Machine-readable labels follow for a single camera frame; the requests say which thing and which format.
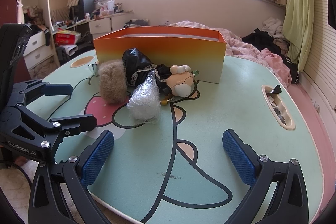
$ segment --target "table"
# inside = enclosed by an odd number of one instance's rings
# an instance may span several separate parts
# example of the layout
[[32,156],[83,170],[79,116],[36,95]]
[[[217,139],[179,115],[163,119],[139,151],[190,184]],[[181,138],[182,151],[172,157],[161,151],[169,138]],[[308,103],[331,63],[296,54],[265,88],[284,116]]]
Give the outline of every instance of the table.
[[[82,54],[94,56],[95,51]],[[70,83],[71,100],[41,97],[28,108],[39,116],[64,117],[92,113],[98,125],[92,132],[67,137],[56,161],[79,155],[108,129],[115,146],[90,192],[103,205],[133,223],[224,223],[245,196],[248,185],[222,147],[223,132],[235,130],[257,154],[273,161],[299,160],[308,193],[310,220],[322,198],[323,176],[314,141],[299,110],[284,88],[281,97],[296,124],[281,127],[263,97],[262,85],[278,85],[265,67],[226,56],[219,84],[196,83],[189,100],[162,106],[156,125],[134,125],[127,107],[107,105],[99,97],[99,78],[87,65],[65,64],[44,80]],[[271,200],[275,183],[255,220],[260,220]]]

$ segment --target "white shutter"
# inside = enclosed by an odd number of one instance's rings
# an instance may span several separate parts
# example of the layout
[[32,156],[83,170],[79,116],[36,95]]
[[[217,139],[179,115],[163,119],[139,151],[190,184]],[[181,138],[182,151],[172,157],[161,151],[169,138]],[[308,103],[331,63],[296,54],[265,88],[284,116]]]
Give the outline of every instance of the white shutter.
[[328,25],[328,0],[314,0],[314,28],[304,71],[336,107],[336,30]]

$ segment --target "pink floor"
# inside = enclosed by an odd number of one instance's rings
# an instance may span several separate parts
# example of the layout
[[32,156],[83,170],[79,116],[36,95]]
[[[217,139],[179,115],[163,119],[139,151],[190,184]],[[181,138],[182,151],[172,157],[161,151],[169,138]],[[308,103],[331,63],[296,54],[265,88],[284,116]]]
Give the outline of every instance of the pink floor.
[[324,190],[320,209],[323,209],[335,191],[336,163],[333,149],[325,126],[304,88],[300,84],[290,85],[288,87],[288,92],[301,111],[320,155],[324,177]]

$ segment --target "pink blanket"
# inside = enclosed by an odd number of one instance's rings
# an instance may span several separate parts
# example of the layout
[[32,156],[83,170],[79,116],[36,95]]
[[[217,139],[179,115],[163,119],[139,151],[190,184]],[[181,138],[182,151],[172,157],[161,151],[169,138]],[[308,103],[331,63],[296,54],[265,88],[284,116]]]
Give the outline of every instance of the pink blanket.
[[290,69],[284,65],[282,58],[279,55],[271,53],[268,49],[259,51],[253,45],[242,42],[240,37],[229,30],[209,28],[205,25],[190,21],[178,22],[170,24],[170,26],[217,30],[223,35],[227,43],[225,55],[251,60],[265,66],[278,78],[280,83],[286,89],[292,81]]

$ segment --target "white fur rug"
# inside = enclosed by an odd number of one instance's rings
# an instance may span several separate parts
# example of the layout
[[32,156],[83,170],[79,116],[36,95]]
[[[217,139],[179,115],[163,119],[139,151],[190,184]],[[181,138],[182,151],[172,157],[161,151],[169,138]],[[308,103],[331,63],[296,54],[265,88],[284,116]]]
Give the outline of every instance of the white fur rug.
[[[27,173],[31,181],[33,181],[37,168],[37,162],[29,160],[22,168]],[[0,186],[12,207],[15,209],[16,213],[25,223],[28,224],[28,203],[30,188],[26,178],[19,170],[15,168],[0,169]],[[61,186],[74,220],[80,224],[84,223],[75,205],[73,204],[67,187],[65,185]],[[109,211],[102,205],[98,204],[98,206],[112,224],[130,224],[130,222]]]

